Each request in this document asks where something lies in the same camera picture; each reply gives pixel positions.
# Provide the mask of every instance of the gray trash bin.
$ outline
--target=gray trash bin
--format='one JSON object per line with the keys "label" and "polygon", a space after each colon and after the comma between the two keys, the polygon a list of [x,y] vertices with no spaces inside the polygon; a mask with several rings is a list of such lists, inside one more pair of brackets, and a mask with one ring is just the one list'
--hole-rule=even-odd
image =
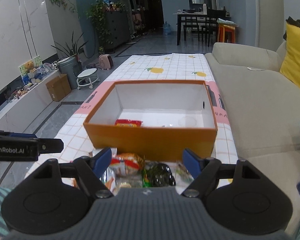
{"label": "gray trash bin", "polygon": [[76,57],[69,57],[61,60],[58,68],[62,74],[67,74],[71,89],[76,89],[78,87],[77,75],[82,72]]}

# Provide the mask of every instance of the yellow pillow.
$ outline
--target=yellow pillow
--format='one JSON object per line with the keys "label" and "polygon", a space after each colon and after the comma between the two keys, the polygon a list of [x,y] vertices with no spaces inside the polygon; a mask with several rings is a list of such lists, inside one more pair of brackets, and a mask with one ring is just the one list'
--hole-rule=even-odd
{"label": "yellow pillow", "polygon": [[300,28],[287,23],[287,54],[280,73],[300,88]]}

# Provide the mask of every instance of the orange stool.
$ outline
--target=orange stool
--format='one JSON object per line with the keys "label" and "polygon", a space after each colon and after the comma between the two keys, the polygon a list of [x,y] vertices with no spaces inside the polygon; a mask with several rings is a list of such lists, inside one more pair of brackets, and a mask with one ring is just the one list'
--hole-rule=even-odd
{"label": "orange stool", "polygon": [[226,33],[231,34],[231,43],[235,43],[235,26],[219,24],[218,42],[225,42]]}

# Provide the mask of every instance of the dark gray cabinet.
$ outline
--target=dark gray cabinet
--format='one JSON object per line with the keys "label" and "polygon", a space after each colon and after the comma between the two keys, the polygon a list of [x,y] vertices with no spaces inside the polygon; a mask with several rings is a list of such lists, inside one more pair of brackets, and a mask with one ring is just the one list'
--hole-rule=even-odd
{"label": "dark gray cabinet", "polygon": [[108,28],[111,32],[109,40],[112,44],[106,44],[105,49],[114,49],[119,45],[130,41],[130,30],[125,11],[106,12]]}

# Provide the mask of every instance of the red snack package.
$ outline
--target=red snack package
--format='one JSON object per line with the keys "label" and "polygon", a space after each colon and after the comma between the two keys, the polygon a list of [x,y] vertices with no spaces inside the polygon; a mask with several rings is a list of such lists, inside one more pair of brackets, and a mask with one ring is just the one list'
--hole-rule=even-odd
{"label": "red snack package", "polygon": [[130,119],[117,119],[114,125],[116,126],[128,126],[128,127],[137,127],[141,126],[142,121],[130,120]]}
{"label": "red snack package", "polygon": [[134,154],[131,154],[112,158],[109,168],[118,176],[129,176],[137,174],[140,166]]}

